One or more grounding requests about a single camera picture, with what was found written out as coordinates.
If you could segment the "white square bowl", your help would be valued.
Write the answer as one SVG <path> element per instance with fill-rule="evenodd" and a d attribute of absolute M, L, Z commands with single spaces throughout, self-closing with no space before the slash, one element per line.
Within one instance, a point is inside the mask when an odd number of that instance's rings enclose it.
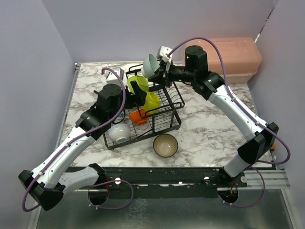
<path fill-rule="evenodd" d="M 135 76 L 129 77 L 128 80 L 127 80 L 127 84 L 128 84 L 128 87 L 129 87 L 131 93 L 134 94 L 134 89 L 131 85 L 132 81 L 136 81 L 136 83 L 138 84 L 139 88 L 142 91 L 145 91 L 145 92 L 149 91 L 149 85 L 148 85 L 147 79 L 143 76 L 135 75 Z"/>

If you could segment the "yellow-green bowl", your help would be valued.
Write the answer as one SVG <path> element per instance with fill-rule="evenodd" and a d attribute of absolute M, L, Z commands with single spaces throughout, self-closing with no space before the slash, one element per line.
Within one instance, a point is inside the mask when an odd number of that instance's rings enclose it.
<path fill-rule="evenodd" d="M 152 115 L 158 112 L 160 106 L 161 102 L 159 97 L 152 92 L 147 92 L 146 103 L 142 106 L 142 108 Z"/>

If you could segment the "orange bowl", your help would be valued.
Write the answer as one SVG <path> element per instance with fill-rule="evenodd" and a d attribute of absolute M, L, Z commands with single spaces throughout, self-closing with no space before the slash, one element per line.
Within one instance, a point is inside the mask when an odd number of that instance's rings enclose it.
<path fill-rule="evenodd" d="M 129 114 L 129 119 L 136 125 L 144 125 L 148 122 L 148 118 L 144 118 L 145 110 L 136 110 Z"/>

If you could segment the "black wire dish rack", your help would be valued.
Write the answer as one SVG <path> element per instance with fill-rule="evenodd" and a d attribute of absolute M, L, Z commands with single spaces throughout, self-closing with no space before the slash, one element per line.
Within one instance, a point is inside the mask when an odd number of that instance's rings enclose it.
<path fill-rule="evenodd" d="M 114 69 L 126 86 L 127 101 L 124 111 L 113 122 L 113 126 L 127 124 L 129 137 L 119 143 L 110 137 L 110 132 L 103 138 L 109 150 L 126 146 L 160 134 L 177 130 L 181 126 L 178 109 L 185 103 L 176 86 L 166 88 L 157 83 L 151 83 L 142 76 L 141 65 L 134 65 L 125 70 Z"/>

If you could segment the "black rimmed bowl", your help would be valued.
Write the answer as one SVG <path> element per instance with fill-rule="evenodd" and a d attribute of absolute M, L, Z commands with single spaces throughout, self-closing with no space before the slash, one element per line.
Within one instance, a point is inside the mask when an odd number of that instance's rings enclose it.
<path fill-rule="evenodd" d="M 170 134 L 162 134 L 155 138 L 153 149 L 155 153 L 161 157 L 172 157 L 178 151 L 178 141 Z"/>

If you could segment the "pale teal bowl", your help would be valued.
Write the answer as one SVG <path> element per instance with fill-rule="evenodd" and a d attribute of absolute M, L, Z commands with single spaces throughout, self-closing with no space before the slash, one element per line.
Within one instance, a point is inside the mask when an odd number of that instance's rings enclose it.
<path fill-rule="evenodd" d="M 145 78 L 149 78 L 156 74 L 159 67 L 160 67 L 160 65 L 159 65 L 157 58 L 154 55 L 149 54 L 143 61 L 143 64 L 141 67 L 142 75 Z"/>

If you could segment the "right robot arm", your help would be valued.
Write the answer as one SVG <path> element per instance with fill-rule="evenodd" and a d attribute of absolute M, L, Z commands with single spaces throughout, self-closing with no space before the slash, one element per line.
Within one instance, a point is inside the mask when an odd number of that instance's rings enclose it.
<path fill-rule="evenodd" d="M 161 55 L 149 54 L 144 62 L 142 73 L 153 83 L 169 87 L 172 82 L 188 82 L 195 92 L 205 100 L 217 106 L 240 130 L 246 142 L 237 149 L 237 154 L 220 170 L 219 181 L 229 187 L 236 176 L 256 163 L 272 146 L 275 137 L 269 133 L 278 132 L 275 123 L 268 124 L 257 117 L 241 101 L 231 98 L 230 89 L 226 89 L 223 78 L 208 69 L 207 53 L 200 46 L 188 46 L 185 49 L 185 66 L 176 66 L 165 62 Z"/>

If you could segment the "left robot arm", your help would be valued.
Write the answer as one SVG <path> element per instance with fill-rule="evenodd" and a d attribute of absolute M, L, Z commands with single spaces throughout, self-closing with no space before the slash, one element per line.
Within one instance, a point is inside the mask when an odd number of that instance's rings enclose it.
<path fill-rule="evenodd" d="M 124 109 L 145 104 L 147 93 L 135 81 L 131 85 L 132 93 L 124 85 L 105 85 L 97 92 L 97 101 L 81 114 L 62 144 L 32 171 L 23 170 L 19 174 L 25 194 L 31 195 L 45 211 L 55 207 L 67 193 L 85 186 L 101 188 L 105 184 L 106 172 L 97 164 L 90 164 L 69 175 L 65 171 L 106 131 L 115 129 L 112 122 Z"/>

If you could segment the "pink plastic storage box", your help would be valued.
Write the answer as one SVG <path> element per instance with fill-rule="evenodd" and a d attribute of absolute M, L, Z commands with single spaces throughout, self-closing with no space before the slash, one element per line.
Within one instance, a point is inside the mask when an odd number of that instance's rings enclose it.
<path fill-rule="evenodd" d="M 251 37 L 211 38 L 218 48 L 227 75 L 228 83 L 246 83 L 257 73 L 262 56 Z M 203 40 L 193 40 L 183 46 L 182 57 L 185 59 L 185 48 L 198 45 L 207 52 L 208 70 L 223 76 L 219 57 L 214 47 Z"/>

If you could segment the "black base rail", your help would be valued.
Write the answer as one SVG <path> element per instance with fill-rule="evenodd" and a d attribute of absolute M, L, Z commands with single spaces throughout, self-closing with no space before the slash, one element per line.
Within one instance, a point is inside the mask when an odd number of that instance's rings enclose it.
<path fill-rule="evenodd" d="M 80 190 L 97 192 L 100 196 L 127 199 L 131 190 L 134 198 L 217 198 L 217 190 L 238 189 L 247 186 L 244 173 L 229 181 L 222 181 L 220 168 L 215 167 L 104 167 L 105 175 L 99 183 L 120 178 L 124 184 L 85 186 Z"/>

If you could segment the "aluminium frame rail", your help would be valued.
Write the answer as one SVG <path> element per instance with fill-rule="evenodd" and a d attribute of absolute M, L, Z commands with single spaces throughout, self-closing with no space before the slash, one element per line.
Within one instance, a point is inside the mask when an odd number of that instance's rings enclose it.
<path fill-rule="evenodd" d="M 263 182 L 261 176 L 254 170 L 244 172 L 247 178 L 247 188 L 262 189 Z M 287 189 L 290 188 L 288 177 L 284 170 L 260 170 L 266 189 Z"/>

